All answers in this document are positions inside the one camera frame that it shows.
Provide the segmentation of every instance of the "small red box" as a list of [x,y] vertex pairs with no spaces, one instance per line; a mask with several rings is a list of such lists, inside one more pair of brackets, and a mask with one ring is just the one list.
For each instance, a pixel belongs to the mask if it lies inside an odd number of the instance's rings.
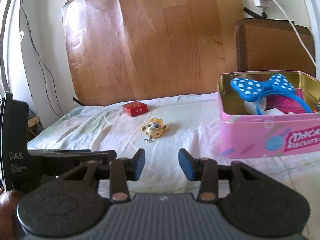
[[148,112],[148,106],[139,101],[134,101],[122,106],[123,110],[130,116],[134,117]]

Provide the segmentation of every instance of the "black wire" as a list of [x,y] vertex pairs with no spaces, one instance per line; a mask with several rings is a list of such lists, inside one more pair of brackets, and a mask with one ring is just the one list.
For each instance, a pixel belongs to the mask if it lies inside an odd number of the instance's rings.
[[61,117],[61,116],[58,115],[57,112],[53,109],[52,104],[51,104],[51,101],[50,101],[50,99],[49,99],[48,89],[47,89],[47,82],[46,82],[46,79],[45,79],[44,70],[43,70],[43,67],[42,67],[41,63],[43,64],[43,66],[46,68],[46,70],[47,70],[47,71],[49,72],[49,74],[51,75],[51,78],[52,78],[52,81],[53,81],[53,87],[54,87],[54,92],[55,92],[56,100],[57,100],[57,103],[58,103],[58,106],[59,106],[59,108],[60,108],[61,113],[64,115],[64,113],[63,113],[63,111],[62,111],[62,109],[61,109],[61,107],[60,107],[59,101],[58,101],[57,90],[56,90],[56,85],[55,85],[55,81],[54,81],[53,75],[52,75],[51,71],[47,68],[47,66],[43,63],[43,61],[42,61],[42,59],[41,59],[41,57],[40,57],[40,54],[39,54],[38,50],[36,49],[36,46],[35,46],[35,44],[34,44],[34,42],[33,42],[32,33],[31,33],[31,28],[30,28],[30,24],[29,24],[29,20],[28,20],[28,17],[27,17],[27,14],[26,14],[25,10],[23,9],[23,0],[21,0],[21,2],[20,2],[20,8],[21,8],[21,10],[23,11],[24,16],[26,17],[27,27],[28,27],[28,31],[29,31],[29,35],[30,35],[30,39],[31,39],[32,46],[33,46],[33,48],[35,49],[35,51],[36,51],[36,53],[37,53],[37,55],[38,55],[38,62],[39,62],[39,65],[40,65],[40,67],[41,67],[41,70],[42,70],[42,74],[43,74],[43,78],[44,78],[44,84],[45,84],[45,92],[46,92],[46,94],[47,94],[47,98],[48,98],[49,104],[50,104],[51,109],[53,110],[53,112],[54,112],[58,117]]

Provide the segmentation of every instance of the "macaron biscuits label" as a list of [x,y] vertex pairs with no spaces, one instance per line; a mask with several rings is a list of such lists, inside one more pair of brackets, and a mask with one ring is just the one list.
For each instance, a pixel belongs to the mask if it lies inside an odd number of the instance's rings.
[[284,152],[301,149],[320,143],[320,126],[291,132],[287,136]]

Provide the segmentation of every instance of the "gold keychain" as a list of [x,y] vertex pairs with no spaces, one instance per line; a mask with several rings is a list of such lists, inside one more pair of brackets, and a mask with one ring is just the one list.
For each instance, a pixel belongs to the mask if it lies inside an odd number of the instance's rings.
[[144,139],[145,142],[151,143],[152,139],[158,139],[162,133],[168,129],[167,125],[163,125],[162,119],[152,118],[144,126],[141,127],[148,139]]

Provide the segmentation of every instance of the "wrinkled fabric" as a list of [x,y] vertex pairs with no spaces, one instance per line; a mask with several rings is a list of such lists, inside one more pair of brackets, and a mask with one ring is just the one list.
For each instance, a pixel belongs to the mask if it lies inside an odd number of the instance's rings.
[[[29,149],[115,150],[117,157],[131,158],[145,149],[146,163],[140,180],[128,182],[136,192],[197,194],[200,182],[188,182],[179,163],[178,151],[185,148],[195,158],[209,157],[230,165],[221,155],[218,94],[185,95],[141,101],[149,112],[130,117],[122,104],[77,107],[44,130],[28,144]],[[161,118],[169,129],[153,143],[143,141],[141,126]],[[309,201],[311,217],[304,230],[308,239],[320,239],[320,152],[286,157],[243,159],[244,163],[303,194]],[[108,197],[108,181],[100,182],[99,193]],[[219,196],[228,194],[228,183],[220,181]]]

